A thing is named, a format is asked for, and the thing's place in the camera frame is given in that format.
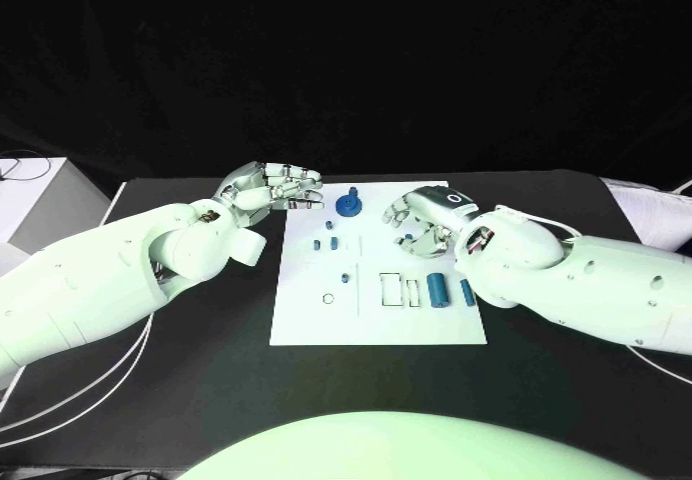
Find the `white paper sheet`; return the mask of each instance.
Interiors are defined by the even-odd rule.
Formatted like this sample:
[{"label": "white paper sheet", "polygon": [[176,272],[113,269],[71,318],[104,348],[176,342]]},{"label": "white paper sheet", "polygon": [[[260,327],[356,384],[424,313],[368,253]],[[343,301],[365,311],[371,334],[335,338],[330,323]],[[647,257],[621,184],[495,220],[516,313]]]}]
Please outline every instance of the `white paper sheet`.
[{"label": "white paper sheet", "polygon": [[[454,252],[422,260],[407,254],[394,239],[422,230],[410,218],[398,229],[382,214],[405,193],[447,182],[397,182],[324,185],[324,210],[294,210],[286,221],[284,249],[271,328],[271,345],[430,345],[484,344],[477,306],[467,307]],[[363,202],[356,217],[336,213],[336,199],[355,186]],[[327,230],[326,221],[333,223]],[[339,248],[332,250],[330,239]],[[320,240],[320,250],[313,248]],[[451,305],[430,305],[425,277],[446,276]],[[342,274],[349,282],[342,282]],[[382,306],[381,273],[399,273],[404,307]],[[418,281],[421,307],[410,307],[407,280]],[[326,304],[324,295],[333,296]]]}]

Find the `small blue part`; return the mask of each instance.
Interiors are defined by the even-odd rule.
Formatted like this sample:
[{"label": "small blue part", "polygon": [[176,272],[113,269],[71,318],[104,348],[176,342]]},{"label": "small blue part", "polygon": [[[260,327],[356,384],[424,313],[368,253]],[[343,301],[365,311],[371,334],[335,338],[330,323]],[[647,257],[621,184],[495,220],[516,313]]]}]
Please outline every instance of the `small blue part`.
[{"label": "small blue part", "polygon": [[473,290],[466,278],[461,280],[461,290],[464,291],[466,305],[473,307],[476,305],[476,299],[473,298]]},{"label": "small blue part", "polygon": [[358,189],[356,187],[349,188],[349,194],[343,197],[339,197],[336,201],[336,213],[342,217],[355,217],[360,210],[363,209],[363,202],[358,198]]},{"label": "small blue part", "polygon": [[444,275],[441,273],[431,273],[427,277],[430,305],[433,308],[444,308],[450,306],[450,295],[447,293],[447,286],[444,285]]}]

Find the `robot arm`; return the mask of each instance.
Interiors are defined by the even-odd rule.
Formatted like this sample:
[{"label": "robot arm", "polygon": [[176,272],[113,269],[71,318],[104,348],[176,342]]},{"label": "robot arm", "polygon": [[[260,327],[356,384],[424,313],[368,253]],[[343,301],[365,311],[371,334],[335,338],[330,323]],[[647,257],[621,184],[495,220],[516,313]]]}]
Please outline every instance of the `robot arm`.
[{"label": "robot arm", "polygon": [[0,278],[0,377],[128,327],[228,259],[254,266],[270,209],[322,208],[314,171],[249,163],[212,199],[172,204],[65,238]]},{"label": "robot arm", "polygon": [[[411,214],[428,224],[418,239],[397,240],[407,252],[430,258],[454,243],[456,269],[487,303],[500,308],[522,304],[549,321],[611,342],[692,354],[689,258],[581,236],[567,225],[502,206],[480,215],[466,205],[470,213],[460,221],[453,205],[440,208],[440,197],[466,197],[435,189],[434,196],[422,189],[408,193],[385,214],[385,222]],[[559,226],[570,238],[558,239],[532,219]]]}]

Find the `black table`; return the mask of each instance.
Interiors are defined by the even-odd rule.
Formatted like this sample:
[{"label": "black table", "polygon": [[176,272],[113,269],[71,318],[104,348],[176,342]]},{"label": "black table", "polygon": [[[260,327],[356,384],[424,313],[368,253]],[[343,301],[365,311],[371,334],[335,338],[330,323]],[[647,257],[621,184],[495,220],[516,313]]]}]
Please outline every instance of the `black table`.
[{"label": "black table", "polygon": [[[505,204],[585,234],[637,241],[607,188],[580,173],[349,176],[326,181],[440,179],[482,209]],[[219,179],[137,179],[110,218],[206,198],[218,184]],[[274,212],[255,228],[268,239],[258,266],[231,262],[212,281],[157,312],[140,365],[113,397],[62,430],[2,450],[0,464],[186,468],[294,420],[398,410],[512,427],[650,475],[692,474],[689,385],[650,368],[623,346],[559,327],[523,307],[502,310],[480,302],[484,346],[270,347],[284,215]],[[143,322],[32,364],[0,423],[74,393],[110,368],[141,328]],[[691,358],[647,355],[692,375]],[[115,381],[0,440],[61,423]]]}]

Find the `blue cylinder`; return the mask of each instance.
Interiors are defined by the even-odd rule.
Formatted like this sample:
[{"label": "blue cylinder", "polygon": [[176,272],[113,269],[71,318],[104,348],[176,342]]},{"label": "blue cylinder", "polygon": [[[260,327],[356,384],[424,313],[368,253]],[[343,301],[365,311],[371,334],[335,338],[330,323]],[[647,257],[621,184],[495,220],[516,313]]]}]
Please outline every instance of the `blue cylinder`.
[{"label": "blue cylinder", "polygon": [[464,291],[466,304],[473,307],[476,305],[476,298],[473,298],[473,290],[466,278],[461,280],[461,290]]},{"label": "blue cylinder", "polygon": [[450,306],[450,295],[447,293],[447,286],[444,285],[444,275],[441,273],[431,273],[427,277],[430,305],[433,308],[444,308]]},{"label": "blue cylinder", "polygon": [[336,213],[342,217],[355,217],[363,209],[363,203],[358,198],[358,189],[350,187],[349,194],[336,200]]}]

